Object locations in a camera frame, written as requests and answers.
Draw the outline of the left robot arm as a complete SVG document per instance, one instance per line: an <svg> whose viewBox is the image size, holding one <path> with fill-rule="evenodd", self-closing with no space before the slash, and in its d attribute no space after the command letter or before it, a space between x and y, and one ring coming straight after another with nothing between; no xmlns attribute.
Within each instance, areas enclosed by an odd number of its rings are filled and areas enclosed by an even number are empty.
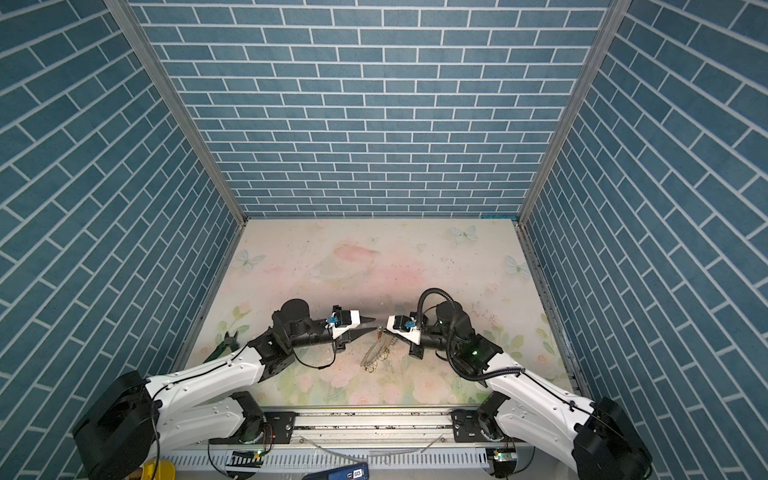
<svg viewBox="0 0 768 480"><path fill-rule="evenodd" d="M200 441L256 440L264 414L248 387L279 375L295 350L328 344L332 352L374 331L374 318L334 306L319 320L291 299L262 334L232 353L196 367L115 379L75 423L72 435L89 479L123 479L161 453Z"/></svg>

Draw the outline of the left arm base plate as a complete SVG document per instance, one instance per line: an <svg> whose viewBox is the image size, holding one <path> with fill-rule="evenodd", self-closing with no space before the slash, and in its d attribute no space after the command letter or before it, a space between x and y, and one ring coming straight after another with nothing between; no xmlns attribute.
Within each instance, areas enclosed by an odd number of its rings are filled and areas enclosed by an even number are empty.
<svg viewBox="0 0 768 480"><path fill-rule="evenodd" d="M264 447L290 443L297 418L293 411L267 411L259 417L248 417L244 425L229 437L219 435L210 440L214 445L257 444Z"/></svg>

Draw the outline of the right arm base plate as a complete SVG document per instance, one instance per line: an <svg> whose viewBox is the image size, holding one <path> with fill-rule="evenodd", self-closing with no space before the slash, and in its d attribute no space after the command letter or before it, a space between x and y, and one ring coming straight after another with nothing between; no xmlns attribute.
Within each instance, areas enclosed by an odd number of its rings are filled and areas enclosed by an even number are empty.
<svg viewBox="0 0 768 480"><path fill-rule="evenodd" d="M512 437L484 410L455 409L450 412L450 419L456 443L512 442Z"/></svg>

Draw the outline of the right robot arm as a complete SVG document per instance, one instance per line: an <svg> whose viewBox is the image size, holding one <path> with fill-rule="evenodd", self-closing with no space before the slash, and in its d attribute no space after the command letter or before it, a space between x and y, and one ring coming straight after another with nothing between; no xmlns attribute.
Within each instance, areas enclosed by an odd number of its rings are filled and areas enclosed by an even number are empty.
<svg viewBox="0 0 768 480"><path fill-rule="evenodd" d="M387 329L412 356L442 351L462 379L490 389L478 421L492 440L516 438L562 462L581 479L647 479L653 459L627 413L608 397L598 401L557 387L523 367L475 331L468 314L444 290L429 288L408 315Z"/></svg>

